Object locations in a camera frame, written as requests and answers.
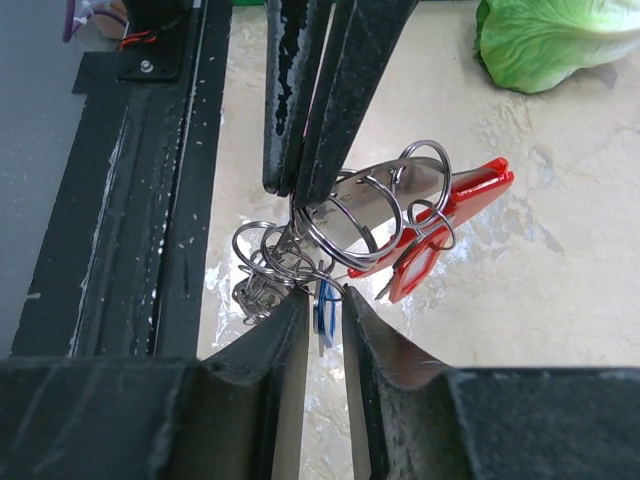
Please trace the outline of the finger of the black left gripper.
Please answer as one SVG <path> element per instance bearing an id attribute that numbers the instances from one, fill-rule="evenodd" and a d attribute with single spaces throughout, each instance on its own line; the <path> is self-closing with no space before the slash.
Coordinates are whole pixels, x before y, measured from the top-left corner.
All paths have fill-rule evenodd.
<path id="1" fill-rule="evenodd" d="M 417 0 L 339 1 L 307 124 L 293 205 L 322 203 Z"/>
<path id="2" fill-rule="evenodd" d="M 264 189 L 327 196 L 340 162 L 319 155 L 349 24 L 348 1 L 267 1 Z"/>

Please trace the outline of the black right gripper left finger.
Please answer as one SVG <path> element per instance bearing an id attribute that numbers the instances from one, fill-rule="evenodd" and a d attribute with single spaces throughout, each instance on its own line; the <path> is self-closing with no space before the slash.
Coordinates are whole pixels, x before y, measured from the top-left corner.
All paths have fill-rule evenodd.
<path id="1" fill-rule="evenodd" d="M 1 363 L 5 479 L 295 479 L 309 299 L 292 291 L 205 360 Z"/>

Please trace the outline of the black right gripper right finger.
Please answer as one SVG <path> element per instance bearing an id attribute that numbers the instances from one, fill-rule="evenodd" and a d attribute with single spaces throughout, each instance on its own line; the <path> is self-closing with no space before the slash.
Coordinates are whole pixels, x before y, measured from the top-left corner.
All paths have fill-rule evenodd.
<path id="1" fill-rule="evenodd" d="M 453 368 L 348 287 L 342 335 L 358 479 L 635 479 L 635 368 Z"/>

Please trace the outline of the key bunch with red carabiner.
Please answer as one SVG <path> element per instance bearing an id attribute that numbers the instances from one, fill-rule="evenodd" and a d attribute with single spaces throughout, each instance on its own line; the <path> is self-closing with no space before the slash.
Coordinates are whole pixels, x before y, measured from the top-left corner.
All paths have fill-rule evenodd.
<path id="1" fill-rule="evenodd" d="M 232 297 L 245 323 L 256 325 L 291 291 L 302 290 L 312 298 L 313 330 L 326 350 L 334 344 L 343 280 L 390 269 L 377 296 L 400 302 L 456 246 L 457 228 L 514 179 L 502 157 L 455 172 L 433 140 L 411 143 L 394 160 L 344 169 L 326 200 L 290 207 L 286 223 L 252 221 L 236 230 L 232 247 L 247 276 Z"/>

